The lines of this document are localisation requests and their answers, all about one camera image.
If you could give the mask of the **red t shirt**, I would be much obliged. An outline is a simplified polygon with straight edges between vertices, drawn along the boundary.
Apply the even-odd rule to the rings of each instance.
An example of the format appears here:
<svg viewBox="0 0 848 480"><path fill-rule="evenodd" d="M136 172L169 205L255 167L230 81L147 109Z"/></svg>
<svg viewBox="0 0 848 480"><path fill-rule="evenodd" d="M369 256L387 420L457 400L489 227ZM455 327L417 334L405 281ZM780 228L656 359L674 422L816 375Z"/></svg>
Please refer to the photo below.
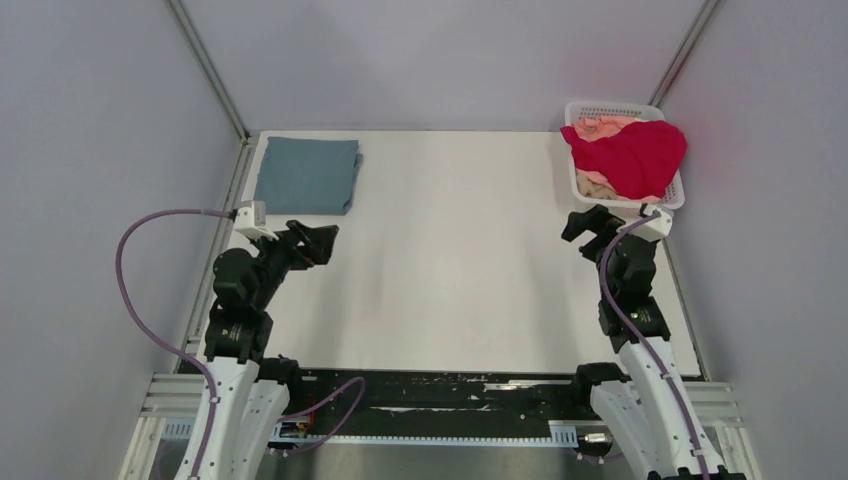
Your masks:
<svg viewBox="0 0 848 480"><path fill-rule="evenodd" d="M642 121L609 138L587 142L571 125L560 129L576 169L603 174L618 199L659 202L688 149L684 134L665 121Z"/></svg>

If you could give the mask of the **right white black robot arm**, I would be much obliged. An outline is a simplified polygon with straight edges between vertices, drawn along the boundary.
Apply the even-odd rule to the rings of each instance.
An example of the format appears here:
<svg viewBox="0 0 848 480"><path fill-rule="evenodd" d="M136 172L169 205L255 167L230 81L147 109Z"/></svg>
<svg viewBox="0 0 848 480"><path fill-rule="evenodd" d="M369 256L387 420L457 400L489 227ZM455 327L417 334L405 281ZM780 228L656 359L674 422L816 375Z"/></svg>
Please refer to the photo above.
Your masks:
<svg viewBox="0 0 848 480"><path fill-rule="evenodd" d="M631 222L602 205L569 214L563 240L593 235L579 252L596 268L599 323L619 359L578 366L571 403L605 423L637 479L742 479L696 415L652 295L657 246L671 226L667 212L647 204Z"/></svg>

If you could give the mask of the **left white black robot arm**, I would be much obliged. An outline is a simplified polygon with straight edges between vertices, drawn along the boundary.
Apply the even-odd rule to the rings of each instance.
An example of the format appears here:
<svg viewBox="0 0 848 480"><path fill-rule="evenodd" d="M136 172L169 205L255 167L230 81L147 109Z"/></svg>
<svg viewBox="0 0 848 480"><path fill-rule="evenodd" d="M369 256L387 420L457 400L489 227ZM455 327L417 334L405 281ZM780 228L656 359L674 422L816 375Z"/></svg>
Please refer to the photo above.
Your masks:
<svg viewBox="0 0 848 480"><path fill-rule="evenodd" d="M251 250L216 258L205 384L177 478L254 478L278 418L304 405L297 362L264 355L273 329L267 308L288 273L330 261L338 232L289 220L282 231L260 228Z"/></svg>

